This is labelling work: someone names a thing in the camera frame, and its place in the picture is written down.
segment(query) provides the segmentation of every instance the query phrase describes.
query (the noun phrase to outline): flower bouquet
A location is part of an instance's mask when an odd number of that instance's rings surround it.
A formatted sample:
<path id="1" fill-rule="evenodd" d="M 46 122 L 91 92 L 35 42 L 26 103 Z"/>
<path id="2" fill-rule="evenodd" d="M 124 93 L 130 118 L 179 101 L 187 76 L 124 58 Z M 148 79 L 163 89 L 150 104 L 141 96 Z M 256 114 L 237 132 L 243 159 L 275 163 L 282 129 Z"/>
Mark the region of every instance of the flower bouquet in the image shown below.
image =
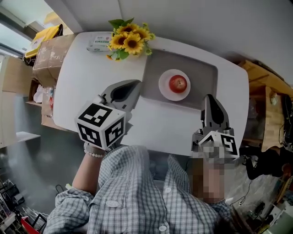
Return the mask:
<path id="1" fill-rule="evenodd" d="M 143 23 L 143 26 L 140 27 L 132 23 L 133 19 L 109 21 L 114 28 L 108 45 L 112 51 L 110 55 L 107 55 L 110 60 L 121 61 L 130 54 L 135 56 L 139 56 L 141 53 L 152 54 L 148 41 L 155 39 L 155 34 L 150 32 L 148 24 Z"/>

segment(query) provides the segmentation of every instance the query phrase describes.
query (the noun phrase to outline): white plate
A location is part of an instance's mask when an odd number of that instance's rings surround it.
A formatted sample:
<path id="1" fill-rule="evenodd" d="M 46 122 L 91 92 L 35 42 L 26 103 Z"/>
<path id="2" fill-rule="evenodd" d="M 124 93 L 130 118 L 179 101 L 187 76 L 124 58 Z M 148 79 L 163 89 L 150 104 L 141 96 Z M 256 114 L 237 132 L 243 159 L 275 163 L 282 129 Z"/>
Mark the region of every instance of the white plate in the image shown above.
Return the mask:
<path id="1" fill-rule="evenodd" d="M 170 90 L 169 81 L 175 75 L 181 75 L 186 79 L 187 87 L 183 93 L 174 93 L 172 90 Z M 190 80 L 184 72 L 177 69 L 170 69 L 161 75 L 159 79 L 159 89 L 161 94 L 170 101 L 180 101 L 186 98 L 190 92 Z"/>

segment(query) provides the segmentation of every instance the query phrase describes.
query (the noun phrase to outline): plaid shirt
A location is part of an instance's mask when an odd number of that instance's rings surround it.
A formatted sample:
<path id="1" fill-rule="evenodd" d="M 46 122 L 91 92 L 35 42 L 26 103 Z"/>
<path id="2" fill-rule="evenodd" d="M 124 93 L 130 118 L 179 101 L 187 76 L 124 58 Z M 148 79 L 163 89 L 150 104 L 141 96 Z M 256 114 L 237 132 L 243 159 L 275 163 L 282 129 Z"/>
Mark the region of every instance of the plaid shirt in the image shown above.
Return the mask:
<path id="1" fill-rule="evenodd" d="M 74 188 L 59 194 L 44 233 L 72 233 L 87 223 L 88 234 L 206 234 L 214 233 L 219 219 L 229 221 L 230 207 L 224 201 L 200 201 L 191 195 L 188 176 L 173 156 L 168 166 L 162 194 L 145 147 L 111 151 L 102 161 L 96 195 Z"/>

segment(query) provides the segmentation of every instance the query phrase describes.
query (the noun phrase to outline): red apple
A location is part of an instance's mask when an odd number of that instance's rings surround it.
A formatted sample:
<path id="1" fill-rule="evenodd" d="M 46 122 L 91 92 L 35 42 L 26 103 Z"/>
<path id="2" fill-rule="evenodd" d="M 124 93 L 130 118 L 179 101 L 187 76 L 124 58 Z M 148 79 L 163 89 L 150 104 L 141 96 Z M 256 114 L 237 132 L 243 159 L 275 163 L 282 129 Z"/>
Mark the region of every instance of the red apple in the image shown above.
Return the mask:
<path id="1" fill-rule="evenodd" d="M 174 93 L 183 93 L 187 88 L 186 79 L 181 75 L 172 76 L 169 87 Z"/>

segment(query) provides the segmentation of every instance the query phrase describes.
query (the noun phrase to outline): gray tray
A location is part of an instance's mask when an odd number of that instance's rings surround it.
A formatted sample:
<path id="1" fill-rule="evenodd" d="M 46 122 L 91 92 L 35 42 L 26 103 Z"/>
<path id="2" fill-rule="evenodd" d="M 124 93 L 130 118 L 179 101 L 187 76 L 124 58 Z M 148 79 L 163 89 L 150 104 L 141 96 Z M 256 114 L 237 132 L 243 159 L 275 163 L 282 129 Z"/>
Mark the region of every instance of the gray tray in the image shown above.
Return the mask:
<path id="1" fill-rule="evenodd" d="M 181 101 L 170 101 L 159 90 L 160 76 L 169 69 L 183 71 L 190 80 L 190 93 Z M 154 49 L 147 58 L 142 82 L 142 97 L 200 110 L 206 94 L 216 96 L 217 68 L 197 59 Z"/>

